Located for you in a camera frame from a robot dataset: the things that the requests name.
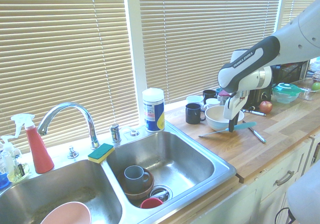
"canister lid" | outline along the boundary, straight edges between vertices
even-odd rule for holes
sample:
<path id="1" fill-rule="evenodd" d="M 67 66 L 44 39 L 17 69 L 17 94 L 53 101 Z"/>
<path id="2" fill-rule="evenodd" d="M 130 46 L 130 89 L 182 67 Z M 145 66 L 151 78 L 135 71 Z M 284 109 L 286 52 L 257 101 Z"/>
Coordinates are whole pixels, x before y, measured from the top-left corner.
<path id="1" fill-rule="evenodd" d="M 301 92 L 301 89 L 298 86 L 293 85 L 293 84 L 280 83 L 273 88 L 273 91 L 278 92 L 278 93 L 282 93 L 282 94 L 288 94 L 291 96 L 295 96 Z"/>
<path id="2" fill-rule="evenodd" d="M 157 102 L 164 99 L 164 91 L 157 88 L 149 88 L 142 91 L 142 98 L 144 101 Z"/>

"black mug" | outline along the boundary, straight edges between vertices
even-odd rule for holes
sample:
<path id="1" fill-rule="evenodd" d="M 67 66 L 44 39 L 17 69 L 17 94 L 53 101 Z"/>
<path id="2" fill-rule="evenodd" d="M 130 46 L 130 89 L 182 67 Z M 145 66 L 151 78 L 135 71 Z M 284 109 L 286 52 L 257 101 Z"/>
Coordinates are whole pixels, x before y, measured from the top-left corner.
<path id="1" fill-rule="evenodd" d="M 200 115 L 201 112 L 204 113 L 204 110 L 201 110 L 201 105 L 197 103 L 189 103 L 185 106 L 186 113 L 185 113 L 185 120 L 188 124 L 199 124 L 200 121 L 204 121 L 206 119 L 206 116 L 204 116 L 204 119 L 201 119 Z"/>
<path id="2" fill-rule="evenodd" d="M 217 93 L 215 90 L 204 90 L 203 93 L 203 103 L 206 104 L 206 100 L 210 98 L 217 98 Z"/>

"wooden countertop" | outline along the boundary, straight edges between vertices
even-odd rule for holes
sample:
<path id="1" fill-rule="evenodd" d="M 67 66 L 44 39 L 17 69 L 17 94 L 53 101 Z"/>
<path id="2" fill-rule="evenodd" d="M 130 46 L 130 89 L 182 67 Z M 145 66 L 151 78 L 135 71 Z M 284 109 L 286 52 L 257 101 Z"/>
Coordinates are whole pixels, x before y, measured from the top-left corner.
<path id="1" fill-rule="evenodd" d="M 264 167 L 280 158 L 310 135 L 320 130 L 320 95 L 307 101 L 296 99 L 289 104 L 273 103 L 267 117 L 245 113 L 246 122 L 255 121 L 253 127 L 266 141 L 260 142 L 249 129 L 233 133 L 213 132 L 206 121 L 197 125 L 186 123 L 185 107 L 165 113 L 165 119 L 195 141 L 232 164 L 241 183 L 246 182 Z"/>

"white mug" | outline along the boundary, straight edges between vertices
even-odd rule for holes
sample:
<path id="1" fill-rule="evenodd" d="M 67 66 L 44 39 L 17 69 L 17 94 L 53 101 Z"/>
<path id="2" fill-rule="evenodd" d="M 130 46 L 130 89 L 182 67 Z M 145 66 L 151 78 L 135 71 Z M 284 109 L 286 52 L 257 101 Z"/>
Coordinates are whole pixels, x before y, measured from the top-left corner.
<path id="1" fill-rule="evenodd" d="M 216 98 L 210 98 L 210 99 L 207 99 L 206 101 L 206 104 L 205 104 L 205 108 L 210 108 L 212 106 L 217 106 L 217 105 L 220 105 L 220 101 Z"/>
<path id="2" fill-rule="evenodd" d="M 188 104 L 190 103 L 197 103 L 197 104 L 200 104 L 201 105 L 201 108 L 204 107 L 204 104 L 203 104 L 203 96 L 199 96 L 199 95 L 190 95 L 187 97 L 186 101 Z"/>

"franka emika logo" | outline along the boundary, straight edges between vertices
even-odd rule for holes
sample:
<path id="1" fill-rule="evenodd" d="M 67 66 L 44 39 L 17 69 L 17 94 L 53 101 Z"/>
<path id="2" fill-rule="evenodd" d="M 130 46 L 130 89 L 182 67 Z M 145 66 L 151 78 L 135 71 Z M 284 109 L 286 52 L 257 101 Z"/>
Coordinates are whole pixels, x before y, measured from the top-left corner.
<path id="1" fill-rule="evenodd" d="M 246 56 L 244 56 L 242 59 L 240 59 L 238 62 L 236 62 L 233 67 L 236 68 L 238 67 L 240 64 L 242 64 L 243 61 L 249 59 L 252 55 L 254 55 L 254 52 L 251 51 L 250 53 L 248 53 Z"/>

